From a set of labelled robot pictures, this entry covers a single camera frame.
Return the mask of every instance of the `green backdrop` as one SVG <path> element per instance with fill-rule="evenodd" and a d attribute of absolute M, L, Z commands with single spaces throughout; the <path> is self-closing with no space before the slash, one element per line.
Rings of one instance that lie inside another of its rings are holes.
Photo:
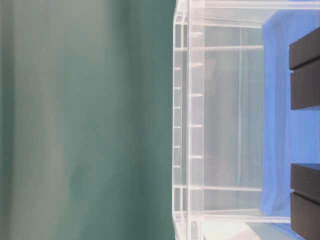
<path fill-rule="evenodd" d="M 174 6 L 1 0 L 1 239 L 174 239 Z"/>

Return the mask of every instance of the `transparent plastic bin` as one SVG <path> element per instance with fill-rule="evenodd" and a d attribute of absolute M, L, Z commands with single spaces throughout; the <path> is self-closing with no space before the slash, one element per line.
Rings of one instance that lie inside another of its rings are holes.
<path fill-rule="evenodd" d="M 270 64 L 286 66 L 283 75 L 290 75 L 289 44 L 277 46 L 276 59 L 266 62 L 270 52 L 263 27 L 279 13 L 320 20 L 320 2 L 177 0 L 172 110 L 177 240 L 301 239 L 290 232 L 290 212 L 283 213 L 283 206 L 272 212 L 262 207 L 263 198 L 268 201 L 264 188 L 272 187 L 267 179 L 274 178 L 264 167 L 265 78 Z M 308 24 L 305 33 L 302 27 L 300 37 L 319 23 Z M 294 24 L 284 26 L 297 31 Z M 271 38 L 274 45 L 280 37 Z M 284 177 L 285 189 L 275 191 L 275 198 L 290 192 L 290 175 Z M 290 206 L 289 194 L 284 198 Z"/>

